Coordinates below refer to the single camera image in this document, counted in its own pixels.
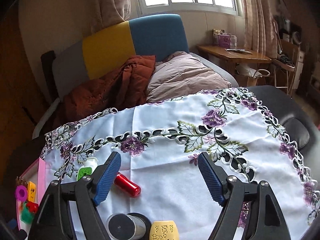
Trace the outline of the white green square dispenser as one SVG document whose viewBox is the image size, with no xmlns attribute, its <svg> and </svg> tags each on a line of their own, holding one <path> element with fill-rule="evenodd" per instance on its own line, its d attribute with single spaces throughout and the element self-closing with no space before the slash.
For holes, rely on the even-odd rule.
<svg viewBox="0 0 320 240">
<path fill-rule="evenodd" d="M 91 176 L 98 166 L 96 157 L 87 158 L 84 164 L 79 168 L 76 180 L 79 181 L 84 176 Z"/>
</svg>

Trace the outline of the yellow patterned oval soap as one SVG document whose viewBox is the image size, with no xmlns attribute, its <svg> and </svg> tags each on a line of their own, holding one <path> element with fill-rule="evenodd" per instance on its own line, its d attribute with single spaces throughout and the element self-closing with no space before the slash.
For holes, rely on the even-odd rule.
<svg viewBox="0 0 320 240">
<path fill-rule="evenodd" d="M 149 240 L 179 240 L 178 228 L 173 220 L 154 221 Z"/>
</svg>

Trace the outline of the yellow perforated block toy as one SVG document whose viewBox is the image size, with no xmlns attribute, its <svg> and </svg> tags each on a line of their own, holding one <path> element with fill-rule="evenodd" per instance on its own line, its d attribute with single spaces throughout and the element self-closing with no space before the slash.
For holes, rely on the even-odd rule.
<svg viewBox="0 0 320 240">
<path fill-rule="evenodd" d="M 32 181 L 28 181 L 28 196 L 27 200 L 35 202 L 36 200 L 36 184 Z"/>
</svg>

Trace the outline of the red plastic block toy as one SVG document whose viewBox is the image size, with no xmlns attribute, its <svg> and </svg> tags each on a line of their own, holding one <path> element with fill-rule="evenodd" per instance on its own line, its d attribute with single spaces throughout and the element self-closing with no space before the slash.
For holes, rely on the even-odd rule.
<svg viewBox="0 0 320 240">
<path fill-rule="evenodd" d="M 36 214 L 38 211 L 39 205 L 35 202 L 27 201 L 26 207 L 30 213 Z"/>
</svg>

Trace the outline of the magenta plastic cup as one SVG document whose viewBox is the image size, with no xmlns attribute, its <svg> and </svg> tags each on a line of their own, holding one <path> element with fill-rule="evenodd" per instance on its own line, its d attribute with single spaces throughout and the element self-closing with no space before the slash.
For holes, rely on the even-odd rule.
<svg viewBox="0 0 320 240">
<path fill-rule="evenodd" d="M 15 190 L 15 198 L 20 202 L 25 202 L 28 198 L 28 190 L 23 185 L 18 185 Z"/>
</svg>

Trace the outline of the green plastic bucket toy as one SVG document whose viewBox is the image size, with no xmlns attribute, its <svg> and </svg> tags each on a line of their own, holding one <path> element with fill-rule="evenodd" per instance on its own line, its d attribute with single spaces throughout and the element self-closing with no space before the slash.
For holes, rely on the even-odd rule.
<svg viewBox="0 0 320 240">
<path fill-rule="evenodd" d="M 28 208 L 24 205 L 21 211 L 21 221 L 25 224 L 32 224 L 34 219 L 34 214 L 28 210 Z"/>
</svg>

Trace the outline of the red metallic lipstick tube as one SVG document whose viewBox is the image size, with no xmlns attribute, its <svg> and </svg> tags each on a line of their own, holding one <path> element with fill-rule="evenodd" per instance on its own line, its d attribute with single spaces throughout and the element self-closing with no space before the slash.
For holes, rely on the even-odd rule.
<svg viewBox="0 0 320 240">
<path fill-rule="evenodd" d="M 127 193 L 131 198 L 136 198 L 141 194 L 140 186 L 129 180 L 120 172 L 117 173 L 114 184 Z"/>
</svg>

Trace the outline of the silver black cylinder container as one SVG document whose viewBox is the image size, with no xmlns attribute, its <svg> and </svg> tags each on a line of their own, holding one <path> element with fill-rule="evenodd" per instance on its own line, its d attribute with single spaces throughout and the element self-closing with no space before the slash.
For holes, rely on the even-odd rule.
<svg viewBox="0 0 320 240">
<path fill-rule="evenodd" d="M 140 213 L 115 213 L 107 219 L 105 228 L 111 239 L 149 239 L 151 222 Z"/>
</svg>

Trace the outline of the white floral embroidered tablecloth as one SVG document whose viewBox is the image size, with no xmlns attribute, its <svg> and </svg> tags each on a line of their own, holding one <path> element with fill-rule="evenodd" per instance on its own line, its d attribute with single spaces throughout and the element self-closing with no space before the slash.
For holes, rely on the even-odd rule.
<svg viewBox="0 0 320 240">
<path fill-rule="evenodd" d="M 202 152 L 241 181 L 268 181 L 292 239 L 319 214 L 319 180 L 297 142 L 247 88 L 203 90 L 62 125 L 46 134 L 46 181 L 73 182 L 87 158 L 103 164 L 113 151 L 121 155 L 120 172 L 142 192 L 131 198 L 113 187 L 98 206 L 103 222 L 114 213 L 138 212 L 152 221 L 173 220 L 181 239 L 207 239 L 221 207 L 200 174 Z"/>
</svg>

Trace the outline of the pink shallow cardboard box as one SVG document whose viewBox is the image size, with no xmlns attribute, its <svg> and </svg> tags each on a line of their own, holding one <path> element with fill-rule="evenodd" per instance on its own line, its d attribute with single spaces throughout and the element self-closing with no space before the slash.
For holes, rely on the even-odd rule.
<svg viewBox="0 0 320 240">
<path fill-rule="evenodd" d="M 24 230 L 27 234 L 46 191 L 45 169 L 45 161 L 38 158 L 20 176 L 27 185 L 16 188 L 17 225 L 19 230 Z"/>
</svg>

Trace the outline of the rust brown quilted jacket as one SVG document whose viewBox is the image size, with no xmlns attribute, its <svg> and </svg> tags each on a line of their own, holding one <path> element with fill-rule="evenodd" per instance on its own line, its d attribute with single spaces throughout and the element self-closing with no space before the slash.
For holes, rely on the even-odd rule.
<svg viewBox="0 0 320 240">
<path fill-rule="evenodd" d="M 134 55 L 121 67 L 74 88 L 63 98 L 61 122 L 78 121 L 112 107 L 122 111 L 145 104 L 155 63 L 155 55 Z"/>
</svg>

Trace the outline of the pale pink quilted blanket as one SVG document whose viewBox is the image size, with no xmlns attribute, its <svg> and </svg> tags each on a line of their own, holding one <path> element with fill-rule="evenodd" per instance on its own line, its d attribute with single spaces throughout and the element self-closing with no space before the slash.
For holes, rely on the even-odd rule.
<svg viewBox="0 0 320 240">
<path fill-rule="evenodd" d="M 232 83 L 198 57 L 177 51 L 157 62 L 147 87 L 146 101 L 160 102 L 201 90 L 230 88 Z"/>
</svg>

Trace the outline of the wooden side table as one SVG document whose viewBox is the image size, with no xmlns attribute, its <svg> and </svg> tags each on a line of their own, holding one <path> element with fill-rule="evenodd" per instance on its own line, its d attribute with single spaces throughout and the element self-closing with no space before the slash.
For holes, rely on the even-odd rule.
<svg viewBox="0 0 320 240">
<path fill-rule="evenodd" d="M 200 56 L 205 59 L 209 59 L 209 56 L 214 56 L 225 61 L 226 66 L 224 70 L 227 70 L 227 72 L 235 78 L 239 86 L 256 86 L 257 81 L 260 78 L 269 77 L 271 74 L 268 70 L 260 68 L 262 65 L 268 66 L 271 63 L 271 59 L 261 53 L 251 50 L 248 50 L 248 53 L 239 53 L 231 51 L 230 49 L 210 45 L 197 45 L 196 47 Z M 238 66 L 244 67 L 245 65 L 249 66 L 250 64 L 257 65 L 257 67 L 253 69 L 254 73 L 252 76 L 244 76 L 238 72 Z"/>
</svg>

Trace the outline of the right beige curtain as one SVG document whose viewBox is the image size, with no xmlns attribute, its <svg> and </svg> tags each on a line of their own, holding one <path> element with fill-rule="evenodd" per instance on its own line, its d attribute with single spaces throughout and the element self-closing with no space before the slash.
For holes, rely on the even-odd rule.
<svg viewBox="0 0 320 240">
<path fill-rule="evenodd" d="M 243 0 L 245 48 L 277 57 L 277 35 L 269 0 Z"/>
</svg>

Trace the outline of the beige patterned curtain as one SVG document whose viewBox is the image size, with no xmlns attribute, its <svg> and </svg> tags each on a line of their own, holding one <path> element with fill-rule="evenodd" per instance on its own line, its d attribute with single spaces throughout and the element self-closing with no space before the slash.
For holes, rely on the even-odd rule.
<svg viewBox="0 0 320 240">
<path fill-rule="evenodd" d="M 131 15 L 131 0 L 90 0 L 91 32 L 127 21 Z"/>
</svg>

